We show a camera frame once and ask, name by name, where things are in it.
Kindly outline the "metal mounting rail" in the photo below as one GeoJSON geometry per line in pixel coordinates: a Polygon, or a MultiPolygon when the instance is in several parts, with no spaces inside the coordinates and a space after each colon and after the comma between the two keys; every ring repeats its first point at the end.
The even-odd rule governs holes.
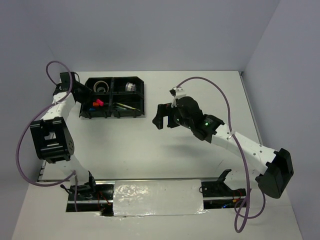
{"type": "Polygon", "coordinates": [[[160,178],[114,178],[114,179],[96,179],[97,184],[114,184],[118,181],[133,182],[133,181],[186,181],[186,180],[200,180],[215,181],[218,177],[160,177],[160,178]]]}

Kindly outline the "pink highlighter marker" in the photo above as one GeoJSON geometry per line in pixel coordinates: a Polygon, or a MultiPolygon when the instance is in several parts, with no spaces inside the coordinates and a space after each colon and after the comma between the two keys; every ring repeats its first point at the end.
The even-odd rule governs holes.
{"type": "Polygon", "coordinates": [[[96,102],[98,103],[98,105],[99,105],[100,107],[103,107],[103,106],[104,106],[104,102],[103,102],[102,100],[97,99],[96,102]]]}

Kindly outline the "black four-compartment organizer tray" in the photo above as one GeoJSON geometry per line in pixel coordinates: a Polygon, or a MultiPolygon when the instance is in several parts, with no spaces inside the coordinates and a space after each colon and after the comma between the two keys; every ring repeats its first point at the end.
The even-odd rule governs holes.
{"type": "Polygon", "coordinates": [[[145,83],[137,76],[122,77],[90,77],[84,84],[92,90],[90,100],[82,103],[79,116],[87,119],[92,118],[137,118],[145,115],[145,83]],[[93,86],[97,81],[105,81],[109,85],[108,92],[94,92],[93,86]],[[136,91],[125,91],[127,82],[136,84],[136,91]],[[104,106],[93,107],[97,99],[104,102],[104,106]],[[139,110],[116,110],[115,103],[122,103],[139,110]]]}

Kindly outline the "yellow thin pen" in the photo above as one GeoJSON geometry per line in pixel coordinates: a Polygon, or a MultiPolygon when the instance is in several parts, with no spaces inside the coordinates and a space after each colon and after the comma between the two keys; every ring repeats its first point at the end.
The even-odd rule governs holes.
{"type": "Polygon", "coordinates": [[[132,106],[129,106],[129,105],[127,105],[127,104],[123,104],[123,103],[120,103],[120,102],[115,102],[115,104],[118,105],[118,106],[121,106],[121,107],[123,107],[123,108],[126,108],[126,109],[138,110],[138,111],[139,111],[139,109],[137,109],[137,108],[135,108],[135,107],[132,107],[132,106]]]}

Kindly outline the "small clear tape roll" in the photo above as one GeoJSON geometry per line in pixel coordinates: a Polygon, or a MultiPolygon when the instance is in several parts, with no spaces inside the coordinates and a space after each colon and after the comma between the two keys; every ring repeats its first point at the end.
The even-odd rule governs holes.
{"type": "Polygon", "coordinates": [[[105,87],[100,86],[100,87],[98,87],[98,88],[96,89],[96,92],[97,92],[97,93],[106,93],[106,92],[108,92],[108,87],[105,88],[105,87]]]}

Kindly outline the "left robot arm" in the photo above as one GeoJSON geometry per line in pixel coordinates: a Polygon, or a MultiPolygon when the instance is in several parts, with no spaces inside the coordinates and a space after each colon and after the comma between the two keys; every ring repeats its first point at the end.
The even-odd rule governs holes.
{"type": "Polygon", "coordinates": [[[30,125],[37,157],[52,164],[67,177],[76,173],[67,192],[80,200],[95,198],[98,187],[90,171],[75,156],[75,144],[67,127],[67,119],[76,102],[83,103],[91,93],[92,90],[80,83],[77,73],[60,73],[60,83],[53,92],[54,106],[30,125]]]}

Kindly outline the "large clear tape roll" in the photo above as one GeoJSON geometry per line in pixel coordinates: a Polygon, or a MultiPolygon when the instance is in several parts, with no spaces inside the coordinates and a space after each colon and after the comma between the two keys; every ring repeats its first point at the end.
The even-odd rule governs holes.
{"type": "Polygon", "coordinates": [[[94,91],[95,93],[97,93],[97,88],[99,88],[99,87],[108,88],[108,91],[109,91],[109,89],[110,89],[109,84],[108,84],[106,81],[104,81],[104,80],[99,80],[99,81],[97,81],[97,82],[93,85],[93,91],[94,91]]]}

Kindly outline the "silver foil covered panel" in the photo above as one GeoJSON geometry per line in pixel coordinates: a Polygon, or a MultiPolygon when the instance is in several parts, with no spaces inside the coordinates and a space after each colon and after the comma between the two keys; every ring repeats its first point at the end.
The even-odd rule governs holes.
{"type": "Polygon", "coordinates": [[[186,216],[205,213],[201,181],[117,181],[113,214],[120,217],[186,216]]]}

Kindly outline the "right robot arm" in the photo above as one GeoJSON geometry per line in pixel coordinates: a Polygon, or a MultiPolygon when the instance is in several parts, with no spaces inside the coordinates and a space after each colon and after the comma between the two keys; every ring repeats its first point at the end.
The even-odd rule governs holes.
{"type": "Polygon", "coordinates": [[[167,127],[179,126],[189,129],[200,141],[206,141],[235,154],[245,157],[259,175],[255,178],[258,188],[267,196],[278,199],[282,196],[294,175],[291,154],[281,148],[265,147],[242,134],[231,131],[223,120],[204,114],[198,103],[190,96],[184,96],[171,103],[159,104],[153,124],[161,130],[167,118],[167,127]]]}

